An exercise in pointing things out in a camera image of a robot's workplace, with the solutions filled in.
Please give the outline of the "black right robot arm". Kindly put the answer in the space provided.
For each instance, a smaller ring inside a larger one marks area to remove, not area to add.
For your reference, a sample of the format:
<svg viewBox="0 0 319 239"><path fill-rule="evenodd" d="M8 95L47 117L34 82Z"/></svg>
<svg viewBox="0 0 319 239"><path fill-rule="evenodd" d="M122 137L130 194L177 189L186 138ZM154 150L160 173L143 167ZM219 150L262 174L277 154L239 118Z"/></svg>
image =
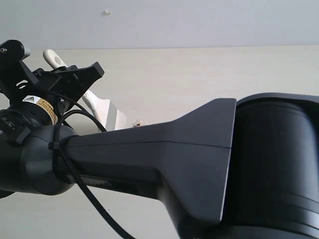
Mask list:
<svg viewBox="0 0 319 239"><path fill-rule="evenodd" d="M264 93L215 99L179 119L79 136L61 120L101 78L98 63L31 72L1 56L0 196L57 195L77 184L161 201L182 239L319 236L319 99Z"/></svg>

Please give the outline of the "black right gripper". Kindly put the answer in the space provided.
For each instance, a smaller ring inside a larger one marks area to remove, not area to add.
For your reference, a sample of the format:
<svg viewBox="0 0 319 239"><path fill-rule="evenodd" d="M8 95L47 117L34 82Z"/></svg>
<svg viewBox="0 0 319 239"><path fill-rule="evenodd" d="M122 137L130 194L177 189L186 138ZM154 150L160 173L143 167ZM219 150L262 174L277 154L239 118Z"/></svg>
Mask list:
<svg viewBox="0 0 319 239"><path fill-rule="evenodd" d="M11 106L28 95L46 100L58 116L70 110L84 93L104 75L98 62L89 67L61 66L51 71L31 71L22 61L0 73L0 92Z"/></svg>

